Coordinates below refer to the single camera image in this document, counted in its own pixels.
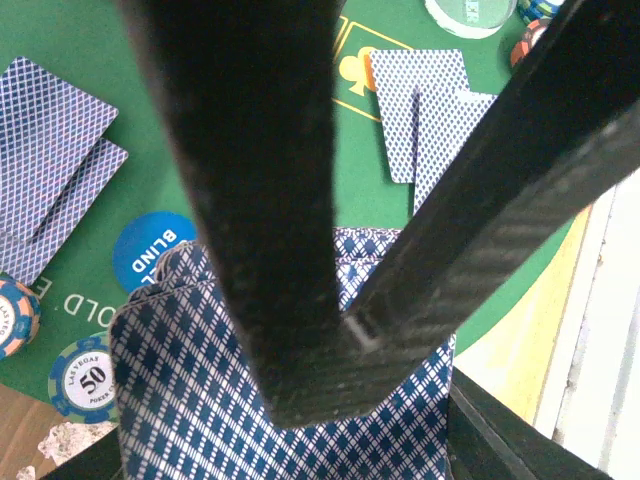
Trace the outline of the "green round poker mat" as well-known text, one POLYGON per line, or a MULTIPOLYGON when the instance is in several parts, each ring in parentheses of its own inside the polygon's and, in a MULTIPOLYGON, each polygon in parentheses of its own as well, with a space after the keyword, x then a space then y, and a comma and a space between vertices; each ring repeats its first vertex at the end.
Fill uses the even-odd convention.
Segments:
MULTIPOLYGON (((337 121, 335 221, 401 227, 413 210, 388 174, 368 50, 442 53, 464 92, 496 93, 524 29, 512 15, 465 40, 420 1, 349 1, 329 23, 337 121)), ((159 119, 111 1, 1 5, 1 382, 46 401, 61 351, 105 330, 158 257, 194 233, 159 119)))

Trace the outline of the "dealt cards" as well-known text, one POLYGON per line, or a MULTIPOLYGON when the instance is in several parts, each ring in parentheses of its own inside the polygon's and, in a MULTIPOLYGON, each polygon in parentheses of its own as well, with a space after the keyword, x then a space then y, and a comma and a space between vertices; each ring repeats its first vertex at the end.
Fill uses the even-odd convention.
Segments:
POLYGON ((421 86, 470 88, 459 49, 375 50, 370 54, 391 179, 415 179, 421 86))

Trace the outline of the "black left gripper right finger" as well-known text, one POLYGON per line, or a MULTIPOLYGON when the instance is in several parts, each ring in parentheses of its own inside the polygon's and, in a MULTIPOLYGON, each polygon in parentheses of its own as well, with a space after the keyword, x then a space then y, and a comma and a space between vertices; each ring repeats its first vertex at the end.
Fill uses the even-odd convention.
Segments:
POLYGON ((449 479, 607 479, 514 414, 458 368, 447 419, 449 479))

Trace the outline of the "teal chip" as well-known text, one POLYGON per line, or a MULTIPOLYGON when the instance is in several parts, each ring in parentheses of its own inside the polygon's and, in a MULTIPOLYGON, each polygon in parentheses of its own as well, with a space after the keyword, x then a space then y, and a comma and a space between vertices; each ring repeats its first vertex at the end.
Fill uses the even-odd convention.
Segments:
POLYGON ((48 376, 48 394, 56 410, 72 422, 118 419, 107 332, 79 339, 61 351, 48 376))
POLYGON ((563 3, 564 0, 518 0, 516 10, 528 25, 535 20, 553 19, 563 3))

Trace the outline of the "blue orange chip small blind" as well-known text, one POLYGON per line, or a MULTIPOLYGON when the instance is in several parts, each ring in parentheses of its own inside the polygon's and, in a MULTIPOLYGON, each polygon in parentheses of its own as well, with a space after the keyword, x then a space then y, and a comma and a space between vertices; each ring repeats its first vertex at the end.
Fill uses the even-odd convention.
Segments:
POLYGON ((41 307, 34 292, 21 282, 1 277, 1 358, 22 350, 36 337, 41 307))

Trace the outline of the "red chip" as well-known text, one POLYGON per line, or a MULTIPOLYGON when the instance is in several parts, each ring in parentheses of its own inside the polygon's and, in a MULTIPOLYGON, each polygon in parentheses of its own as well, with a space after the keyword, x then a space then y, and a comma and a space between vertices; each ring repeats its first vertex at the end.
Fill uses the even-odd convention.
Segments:
POLYGON ((549 19, 542 18, 536 19, 526 26, 523 35, 511 51, 510 64, 512 68, 515 68, 532 50, 548 28, 549 23, 549 19))

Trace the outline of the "large white paper scrap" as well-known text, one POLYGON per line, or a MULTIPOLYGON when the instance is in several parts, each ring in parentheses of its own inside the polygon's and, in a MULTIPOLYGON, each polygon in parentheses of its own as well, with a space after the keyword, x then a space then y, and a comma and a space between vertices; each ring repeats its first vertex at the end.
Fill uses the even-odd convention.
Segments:
POLYGON ((116 424, 104 421, 95 424, 63 422, 53 426, 38 444, 38 451, 60 466, 111 433, 116 424))

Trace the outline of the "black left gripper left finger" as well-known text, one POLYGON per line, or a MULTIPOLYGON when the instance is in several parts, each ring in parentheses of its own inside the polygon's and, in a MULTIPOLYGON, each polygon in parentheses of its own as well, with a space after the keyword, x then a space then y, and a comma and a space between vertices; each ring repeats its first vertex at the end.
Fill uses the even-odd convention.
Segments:
POLYGON ((43 476, 43 479, 122 478, 123 463, 116 430, 43 476))

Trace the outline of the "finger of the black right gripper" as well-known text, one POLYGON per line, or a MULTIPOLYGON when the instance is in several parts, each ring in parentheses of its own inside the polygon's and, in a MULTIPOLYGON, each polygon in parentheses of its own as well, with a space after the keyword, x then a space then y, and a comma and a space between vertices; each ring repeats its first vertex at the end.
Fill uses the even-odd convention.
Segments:
POLYGON ((271 325, 295 300, 327 300, 337 3, 118 7, 238 323, 271 325))
POLYGON ((568 1, 352 302, 365 415, 639 166, 639 5, 568 1))

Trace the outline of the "blue small blind button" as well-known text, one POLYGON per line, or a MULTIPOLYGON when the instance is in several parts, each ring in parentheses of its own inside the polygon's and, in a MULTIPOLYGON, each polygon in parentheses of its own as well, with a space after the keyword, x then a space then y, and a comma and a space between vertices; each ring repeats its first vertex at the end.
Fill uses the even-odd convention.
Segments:
POLYGON ((193 223, 174 212, 155 211, 134 219, 123 229, 113 248, 116 279, 127 293, 154 283, 160 256, 182 241, 195 238, 193 223))

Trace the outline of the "dealt card small blind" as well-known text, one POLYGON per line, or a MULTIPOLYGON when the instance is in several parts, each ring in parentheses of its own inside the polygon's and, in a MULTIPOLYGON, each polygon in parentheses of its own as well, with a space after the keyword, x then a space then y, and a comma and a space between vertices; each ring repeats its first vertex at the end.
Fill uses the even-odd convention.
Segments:
POLYGON ((24 56, 1 75, 1 232, 30 240, 118 109, 24 56))
POLYGON ((97 196, 128 158, 128 152, 99 140, 71 177, 32 239, 1 240, 1 271, 30 285, 70 237, 97 196))

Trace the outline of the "blue checkered card deck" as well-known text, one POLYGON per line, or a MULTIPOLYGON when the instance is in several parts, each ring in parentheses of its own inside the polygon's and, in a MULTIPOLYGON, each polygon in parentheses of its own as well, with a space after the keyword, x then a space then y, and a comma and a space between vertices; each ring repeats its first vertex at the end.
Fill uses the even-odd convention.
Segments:
POLYGON ((398 238, 336 228, 328 299, 240 324, 207 253, 166 253, 110 330, 127 479, 442 479, 455 342, 414 367, 349 313, 398 238))

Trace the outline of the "clear acrylic dealer button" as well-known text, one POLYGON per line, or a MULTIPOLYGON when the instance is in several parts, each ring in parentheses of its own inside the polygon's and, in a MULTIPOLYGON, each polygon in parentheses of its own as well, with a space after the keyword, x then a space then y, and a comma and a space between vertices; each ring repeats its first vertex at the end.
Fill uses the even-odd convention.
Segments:
POLYGON ((425 0, 427 12, 445 31, 463 39, 498 32, 515 11, 516 0, 425 0))

